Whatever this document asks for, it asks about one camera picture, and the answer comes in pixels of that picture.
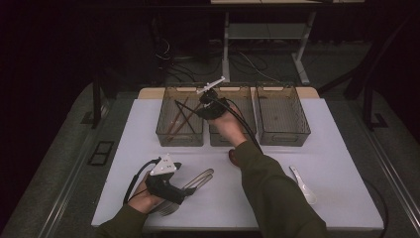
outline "plastic container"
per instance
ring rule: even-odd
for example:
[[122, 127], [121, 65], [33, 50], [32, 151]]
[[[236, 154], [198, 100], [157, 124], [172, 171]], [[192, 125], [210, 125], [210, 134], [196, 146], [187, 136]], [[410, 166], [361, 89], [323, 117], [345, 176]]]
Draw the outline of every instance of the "plastic container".
[[311, 130], [294, 86], [259, 82], [255, 105], [261, 145], [303, 146]]
[[193, 110], [198, 109], [201, 104], [196, 89], [203, 86], [204, 83], [174, 83], [165, 88], [156, 129], [161, 146], [203, 146], [204, 120], [175, 103], [176, 100]]
[[[216, 85], [214, 87], [216, 90], [218, 97], [226, 97], [231, 101], [228, 101], [229, 104], [235, 105], [239, 108], [240, 112], [242, 113], [245, 121], [250, 126], [251, 130], [253, 131], [253, 137], [256, 135], [257, 126], [256, 126], [256, 119], [254, 115], [254, 106], [253, 106], [253, 99], [251, 94], [251, 85], [247, 83], [236, 83], [236, 82], [224, 82]], [[213, 147], [232, 147], [231, 143], [223, 138], [217, 128], [215, 126], [209, 126], [210, 132], [210, 145]], [[251, 140], [250, 135], [247, 131], [243, 130], [244, 135]]]

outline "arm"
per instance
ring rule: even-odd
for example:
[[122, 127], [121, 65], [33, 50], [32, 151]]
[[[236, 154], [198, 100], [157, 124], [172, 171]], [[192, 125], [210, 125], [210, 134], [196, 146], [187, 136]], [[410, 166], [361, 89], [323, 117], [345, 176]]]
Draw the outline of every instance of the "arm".
[[263, 237], [327, 237], [325, 222], [316, 214], [280, 164], [248, 142], [229, 112], [209, 121], [234, 147], [242, 186]]
[[161, 202], [161, 198], [147, 191], [145, 181], [148, 175], [143, 177], [132, 198], [121, 207], [114, 218], [98, 227], [95, 237], [142, 237], [143, 225], [148, 218], [148, 213]]

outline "white table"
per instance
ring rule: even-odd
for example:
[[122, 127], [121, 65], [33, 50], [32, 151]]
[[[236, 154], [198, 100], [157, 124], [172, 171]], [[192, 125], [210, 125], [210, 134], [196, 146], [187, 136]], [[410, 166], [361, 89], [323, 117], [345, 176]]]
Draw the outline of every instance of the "white table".
[[[262, 150], [278, 160], [288, 176], [294, 178], [290, 165], [299, 169], [318, 197], [312, 206], [328, 229], [382, 229], [381, 217], [326, 102], [306, 98], [301, 103], [312, 131], [303, 147], [262, 146]], [[228, 160], [231, 148], [211, 147], [207, 126], [203, 147], [161, 147], [155, 134], [160, 105], [161, 99], [135, 100], [92, 225], [100, 225], [117, 213], [133, 175], [142, 165], [170, 153], [175, 162], [182, 163], [171, 179], [173, 185], [182, 187], [209, 168], [214, 169], [214, 177], [170, 216], [151, 214], [145, 230], [258, 229], [241, 187], [240, 171]]]

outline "olive green jacket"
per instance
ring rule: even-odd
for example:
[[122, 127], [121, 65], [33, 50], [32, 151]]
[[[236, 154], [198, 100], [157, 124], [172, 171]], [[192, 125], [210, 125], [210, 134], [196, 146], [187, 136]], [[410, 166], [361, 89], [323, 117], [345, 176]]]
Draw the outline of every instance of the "olive green jacket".
[[[263, 237], [328, 237], [325, 222], [278, 161], [263, 155], [252, 142], [239, 145], [235, 156]], [[124, 205], [113, 219], [99, 226], [97, 237], [141, 237], [146, 219], [145, 214]]]

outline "metal frame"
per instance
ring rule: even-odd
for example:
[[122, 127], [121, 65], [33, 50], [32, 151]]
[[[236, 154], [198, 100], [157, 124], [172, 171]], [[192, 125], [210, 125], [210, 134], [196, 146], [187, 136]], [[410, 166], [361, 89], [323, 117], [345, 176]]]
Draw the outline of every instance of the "metal frame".
[[402, 178], [393, 166], [391, 159], [380, 145], [380, 142], [374, 132], [366, 125], [366, 122], [363, 120], [363, 118], [358, 116], [358, 111], [360, 111], [360, 109], [358, 108], [357, 103], [353, 102], [349, 105], [352, 111], [357, 115], [356, 118], [358, 119], [359, 125], [364, 129], [367, 138], [376, 151], [377, 161], [379, 162], [383, 173], [386, 175], [386, 178], [388, 179], [389, 184], [398, 197], [398, 200], [401, 202], [401, 205], [407, 214], [408, 219], [411, 221], [414, 229], [420, 237], [420, 207], [417, 205], [417, 202], [414, 200], [410, 191], [405, 186]]
[[[99, 107], [100, 116], [102, 119], [106, 118], [109, 111], [111, 110], [112, 103], [104, 104], [102, 107]], [[83, 166], [86, 164], [86, 161], [89, 158], [89, 153], [93, 147], [93, 143], [97, 138], [103, 127], [104, 121], [100, 120], [97, 122], [97, 127], [94, 130], [90, 130], [84, 140], [80, 153], [74, 162], [73, 168], [71, 169], [70, 174], [67, 177], [63, 187], [61, 188], [58, 196], [55, 199], [55, 202], [52, 204], [52, 210], [44, 222], [44, 225], [38, 234], [38, 238], [53, 237], [56, 229], [58, 228], [59, 222], [65, 212], [65, 209], [76, 189], [76, 185], [80, 174], [82, 172]]]
[[[309, 14], [307, 22], [304, 24], [303, 32], [300, 38], [299, 48], [296, 53], [293, 53], [292, 59], [294, 65], [296, 67], [297, 73], [299, 75], [300, 81], [303, 85], [309, 85], [310, 81], [308, 75], [306, 74], [305, 67], [302, 63], [302, 56], [303, 52], [305, 51], [306, 44], [308, 43], [309, 35], [312, 30], [312, 25], [314, 23], [316, 16], [316, 12], [312, 11]], [[264, 26], [268, 28], [267, 24], [253, 24], [253, 27], [257, 28], [258, 25]], [[230, 71], [229, 71], [229, 39], [296, 39], [295, 37], [287, 37], [287, 33], [282, 34], [282, 36], [274, 36], [272, 37], [270, 34], [268, 36], [258, 36], [257, 34], [253, 33], [252, 37], [244, 37], [244, 36], [237, 36], [230, 34], [230, 30], [232, 30], [233, 25], [229, 22], [229, 12], [225, 13], [225, 34], [224, 34], [224, 41], [223, 41], [223, 59], [222, 59], [222, 76], [226, 78], [226, 81], [230, 81]]]

